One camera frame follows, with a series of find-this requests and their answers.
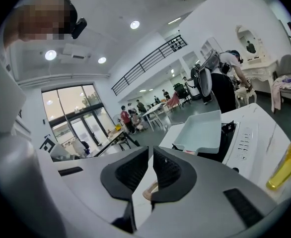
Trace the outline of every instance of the balcony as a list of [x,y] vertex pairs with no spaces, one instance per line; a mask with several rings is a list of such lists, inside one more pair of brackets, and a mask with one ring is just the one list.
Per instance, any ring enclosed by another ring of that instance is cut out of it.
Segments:
[[177,52],[184,46],[186,42],[182,39],[181,35],[174,37],[168,42],[164,43],[156,50],[151,52],[139,63],[137,63],[131,70],[129,70],[111,89],[116,95],[128,87],[133,81],[145,73],[148,69],[156,65],[167,56]]

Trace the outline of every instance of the gray floor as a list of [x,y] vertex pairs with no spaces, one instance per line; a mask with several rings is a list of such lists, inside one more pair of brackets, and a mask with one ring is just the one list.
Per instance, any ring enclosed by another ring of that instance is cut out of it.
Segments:
[[[282,128],[288,138],[291,140],[291,105],[283,103],[281,110],[276,113],[271,112],[271,99],[263,95],[257,95],[257,104],[261,106]],[[185,104],[182,109],[176,107],[172,113],[169,113],[167,117],[165,114],[161,114],[160,118],[164,120],[168,127],[175,125],[179,122],[185,122],[189,116],[197,115],[205,112],[210,112],[218,109],[216,99],[210,102],[208,105],[204,105],[202,100],[192,101],[191,104]],[[156,126],[153,132],[151,128],[147,131],[139,132],[132,135],[131,138],[137,140],[141,146],[153,146],[159,145],[164,138],[167,131],[163,131]]]

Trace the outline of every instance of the control panel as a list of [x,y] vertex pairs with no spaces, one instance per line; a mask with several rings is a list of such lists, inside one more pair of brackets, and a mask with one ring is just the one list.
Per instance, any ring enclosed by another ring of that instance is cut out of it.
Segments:
[[232,140],[234,147],[226,163],[247,179],[250,177],[255,160],[257,136],[258,124],[241,122],[236,138]]

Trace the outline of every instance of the ceiling light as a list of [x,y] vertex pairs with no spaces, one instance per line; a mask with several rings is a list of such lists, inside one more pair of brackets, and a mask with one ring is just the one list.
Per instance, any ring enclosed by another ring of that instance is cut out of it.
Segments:
[[171,21],[170,23],[168,23],[168,25],[169,25],[169,24],[172,24],[172,23],[174,23],[174,22],[176,22],[176,21],[178,21],[179,19],[181,19],[181,18],[177,18],[177,19]]
[[51,60],[55,59],[56,56],[57,56],[57,53],[56,53],[55,50],[48,50],[45,53],[45,59],[48,60],[48,61],[51,61]]
[[130,27],[132,29],[137,29],[140,26],[140,22],[139,21],[134,21],[130,24]]
[[99,63],[105,63],[107,61],[107,58],[99,58],[98,62]]

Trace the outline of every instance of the plastic tray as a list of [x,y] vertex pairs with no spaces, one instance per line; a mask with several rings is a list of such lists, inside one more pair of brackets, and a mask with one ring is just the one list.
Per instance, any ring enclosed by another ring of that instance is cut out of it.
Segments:
[[217,153],[220,136],[221,113],[217,110],[188,117],[174,144],[181,150]]

